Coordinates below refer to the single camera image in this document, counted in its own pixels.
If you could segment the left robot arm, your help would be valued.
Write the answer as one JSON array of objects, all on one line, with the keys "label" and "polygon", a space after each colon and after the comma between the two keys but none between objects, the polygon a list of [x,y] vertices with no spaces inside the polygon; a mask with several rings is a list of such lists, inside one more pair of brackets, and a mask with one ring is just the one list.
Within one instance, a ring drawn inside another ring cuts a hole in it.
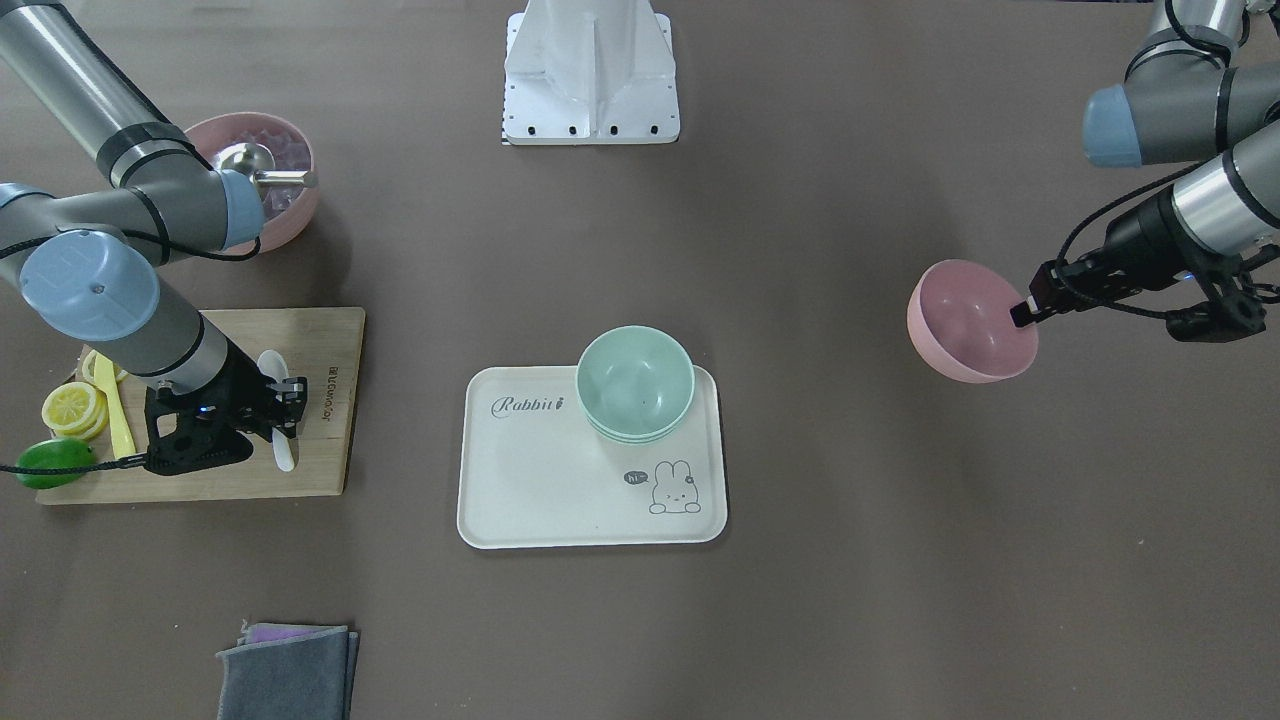
[{"label": "left robot arm", "polygon": [[1275,1],[1158,1],[1120,85],[1094,92],[1083,149],[1097,167],[1181,163],[1132,192],[1135,206],[1110,222],[1101,247],[1046,261],[1018,328],[1110,307],[1185,278],[1197,305],[1156,313],[1181,342],[1225,343],[1260,333],[1275,284],[1253,270],[1277,259],[1277,64],[1235,67],[1251,17],[1277,20]]}]

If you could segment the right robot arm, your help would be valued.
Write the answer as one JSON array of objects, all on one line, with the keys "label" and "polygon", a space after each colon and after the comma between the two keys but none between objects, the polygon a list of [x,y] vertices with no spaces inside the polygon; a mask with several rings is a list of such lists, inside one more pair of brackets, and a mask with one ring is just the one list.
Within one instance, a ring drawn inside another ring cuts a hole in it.
[{"label": "right robot arm", "polygon": [[58,197],[3,186],[3,279],[51,328],[93,348],[146,388],[143,451],[97,462],[77,441],[49,465],[18,465],[22,479],[143,468],[160,477],[250,459],[253,437],[278,466],[294,466],[292,439],[307,380],[261,368],[157,275],[183,258],[242,263],[259,254],[262,195],[312,187],[312,170],[278,170],[256,143],[207,161],[56,1],[5,1],[3,60],[95,160],[102,191]]}]

